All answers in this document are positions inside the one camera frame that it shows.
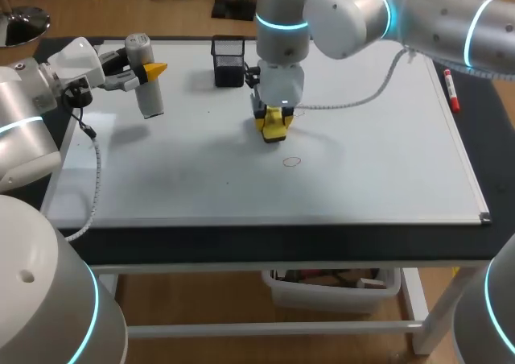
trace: black mesh cup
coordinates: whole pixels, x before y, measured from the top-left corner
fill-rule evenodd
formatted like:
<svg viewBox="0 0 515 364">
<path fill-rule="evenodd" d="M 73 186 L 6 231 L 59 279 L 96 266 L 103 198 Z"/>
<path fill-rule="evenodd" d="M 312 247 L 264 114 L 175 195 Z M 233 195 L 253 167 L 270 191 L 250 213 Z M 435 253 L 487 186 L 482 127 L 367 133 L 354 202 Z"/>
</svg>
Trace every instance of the black mesh cup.
<svg viewBox="0 0 515 364">
<path fill-rule="evenodd" d="M 215 86 L 240 88 L 244 84 L 245 40 L 243 36 L 215 35 L 211 41 Z"/>
</svg>

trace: white bin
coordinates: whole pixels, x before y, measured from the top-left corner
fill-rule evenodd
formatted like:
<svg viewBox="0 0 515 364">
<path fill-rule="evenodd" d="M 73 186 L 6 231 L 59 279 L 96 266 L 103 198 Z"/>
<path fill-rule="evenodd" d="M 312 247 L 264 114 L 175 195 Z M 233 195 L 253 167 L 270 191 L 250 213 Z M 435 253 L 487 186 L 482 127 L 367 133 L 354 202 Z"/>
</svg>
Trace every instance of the white bin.
<svg viewBox="0 0 515 364">
<path fill-rule="evenodd" d="M 400 269 L 380 269 L 377 279 L 386 289 L 329 287 L 273 279 L 274 271 L 263 271 L 263 281 L 272 289 L 276 306 L 304 308 L 328 312 L 371 313 L 386 298 L 394 297 L 401 289 Z"/>
</svg>

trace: white cable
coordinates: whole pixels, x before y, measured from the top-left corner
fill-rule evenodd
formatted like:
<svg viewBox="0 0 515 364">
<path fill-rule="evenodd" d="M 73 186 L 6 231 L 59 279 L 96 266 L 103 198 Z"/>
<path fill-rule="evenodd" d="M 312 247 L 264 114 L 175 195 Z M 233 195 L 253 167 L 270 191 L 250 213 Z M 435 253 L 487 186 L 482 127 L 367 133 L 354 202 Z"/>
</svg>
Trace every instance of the white cable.
<svg viewBox="0 0 515 364">
<path fill-rule="evenodd" d="M 65 239 L 68 242 L 74 241 L 77 238 L 80 238 L 82 235 L 86 233 L 86 231 L 89 230 L 89 227 L 93 224 L 93 219 L 95 217 L 95 212 L 97 211 L 97 205 L 98 205 L 98 196 L 100 195 L 100 176 L 101 176 L 101 170 L 102 170 L 102 162 L 100 157 L 100 146 L 98 145 L 97 139 L 91 139 L 93 142 L 93 147 L 95 148 L 95 154 L 97 156 L 97 179 L 95 180 L 95 194 L 93 195 L 93 206 L 91 207 L 91 212 L 89 213 L 89 218 L 86 221 L 86 224 L 82 229 L 77 231 L 76 233 L 66 237 Z"/>
<path fill-rule="evenodd" d="M 336 109 L 347 109 L 352 108 L 354 106 L 359 106 L 363 104 L 367 104 L 376 98 L 378 98 L 381 93 L 386 89 L 386 86 L 388 86 L 389 80 L 392 79 L 393 72 L 395 71 L 395 68 L 397 67 L 399 60 L 401 60 L 402 56 L 404 56 L 407 52 L 410 52 L 409 48 L 403 48 L 401 51 L 399 51 L 395 57 L 392 60 L 392 64 L 389 66 L 388 72 L 386 73 L 386 77 L 383 80 L 383 83 L 379 87 L 379 89 L 371 96 L 366 97 L 362 100 L 351 102 L 349 104 L 343 104 L 343 105 L 303 105 L 299 104 L 295 108 L 296 109 L 306 109 L 306 110 L 336 110 Z"/>
</svg>

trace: blue led ring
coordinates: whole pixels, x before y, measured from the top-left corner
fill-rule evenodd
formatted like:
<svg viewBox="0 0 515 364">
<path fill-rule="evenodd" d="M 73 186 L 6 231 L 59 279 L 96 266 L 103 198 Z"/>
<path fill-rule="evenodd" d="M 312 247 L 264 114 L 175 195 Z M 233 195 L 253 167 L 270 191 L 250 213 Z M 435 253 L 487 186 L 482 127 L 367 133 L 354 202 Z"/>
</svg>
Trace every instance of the blue led ring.
<svg viewBox="0 0 515 364">
<path fill-rule="evenodd" d="M 275 30 L 299 30 L 301 28 L 307 27 L 307 22 L 299 23 L 299 24 L 291 24 L 291 25 L 282 25 L 282 24 L 274 24 L 267 22 L 266 20 L 262 19 L 261 16 L 256 14 L 256 19 L 259 21 L 259 23 L 263 24 L 264 26 L 273 28 Z"/>
<path fill-rule="evenodd" d="M 381 35 L 381 38 L 383 38 L 386 33 L 388 32 L 389 30 L 389 27 L 390 25 L 392 24 L 392 11 L 390 10 L 389 8 L 389 3 L 387 0 L 382 0 L 383 3 L 385 4 L 385 8 L 386 8 L 386 14 L 388 15 L 388 21 L 386 23 L 386 29 L 385 29 L 385 32 L 383 32 L 383 35 Z"/>
<path fill-rule="evenodd" d="M 74 364 L 78 360 L 80 354 L 82 354 L 82 352 L 84 351 L 84 348 L 88 344 L 88 341 L 91 338 L 91 334 L 93 333 L 93 329 L 95 328 L 95 324 L 97 323 L 97 316 L 98 316 L 98 286 L 97 286 L 97 280 L 95 279 L 95 275 L 93 275 L 93 272 L 91 271 L 89 266 L 86 265 L 86 267 L 88 268 L 89 273 L 91 274 L 91 278 L 93 280 L 93 286 L 95 288 L 95 308 L 93 310 L 93 316 L 91 317 L 91 323 L 89 324 L 88 332 L 86 332 L 86 335 L 84 336 L 84 340 L 80 344 L 79 349 L 75 352 L 75 354 L 70 359 L 68 364 Z"/>
<path fill-rule="evenodd" d="M 483 4 L 481 4 L 480 8 L 476 12 L 476 15 L 474 15 L 472 23 L 470 23 L 470 27 L 468 28 L 467 39 L 465 40 L 465 48 L 463 49 L 463 60 L 469 68 L 472 67 L 472 65 L 470 64 L 470 45 L 472 42 L 472 35 L 474 34 L 474 29 L 476 28 L 477 22 L 480 20 L 480 16 L 483 13 L 484 9 L 492 1 L 493 0 L 485 0 Z"/>
<path fill-rule="evenodd" d="M 488 278 L 490 277 L 490 268 L 492 267 L 493 259 L 488 265 L 488 269 L 486 271 L 486 276 L 484 277 L 484 299 L 486 301 L 486 308 L 488 310 L 488 314 L 490 315 L 490 319 L 492 320 L 493 326 L 496 327 L 496 331 L 501 336 L 502 341 L 508 346 L 509 350 L 512 351 L 512 354 L 515 354 L 515 346 L 513 346 L 512 342 L 506 336 L 506 333 L 502 330 L 501 325 L 497 321 L 495 314 L 493 314 L 492 304 L 490 304 L 490 293 L 488 290 Z"/>
<path fill-rule="evenodd" d="M 19 120 L 17 122 L 13 122 L 12 124 L 0 127 L 0 133 L 7 132 L 8 130 L 11 130 L 11 129 L 16 128 L 18 126 L 23 126 L 23 125 L 25 125 L 25 124 L 27 124 L 29 122 L 42 121 L 42 120 L 43 119 L 40 116 L 25 118 L 23 120 Z"/>
</svg>

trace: table frame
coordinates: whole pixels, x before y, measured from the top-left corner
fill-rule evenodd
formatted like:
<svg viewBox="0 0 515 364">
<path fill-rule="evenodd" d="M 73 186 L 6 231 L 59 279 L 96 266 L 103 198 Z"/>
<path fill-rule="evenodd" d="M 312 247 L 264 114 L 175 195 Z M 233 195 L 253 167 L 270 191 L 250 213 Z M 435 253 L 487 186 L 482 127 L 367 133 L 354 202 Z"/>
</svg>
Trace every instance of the table frame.
<svg viewBox="0 0 515 364">
<path fill-rule="evenodd" d="M 420 262 L 424 266 L 446 266 L 442 262 Z M 416 267 L 401 269 L 402 292 L 410 319 L 408 321 L 331 321 L 275 322 L 203 325 L 143 325 L 128 326 L 129 338 L 170 337 L 239 337 L 291 335 L 345 335 L 409 333 L 417 355 L 428 355 L 438 346 L 451 327 L 454 308 L 465 286 L 485 261 L 467 261 L 449 266 L 463 266 L 429 312 Z M 93 272 L 114 296 L 119 274 L 156 274 L 200 271 L 260 271 L 271 269 L 394 267 L 406 263 L 202 263 L 167 265 L 92 266 Z"/>
</svg>

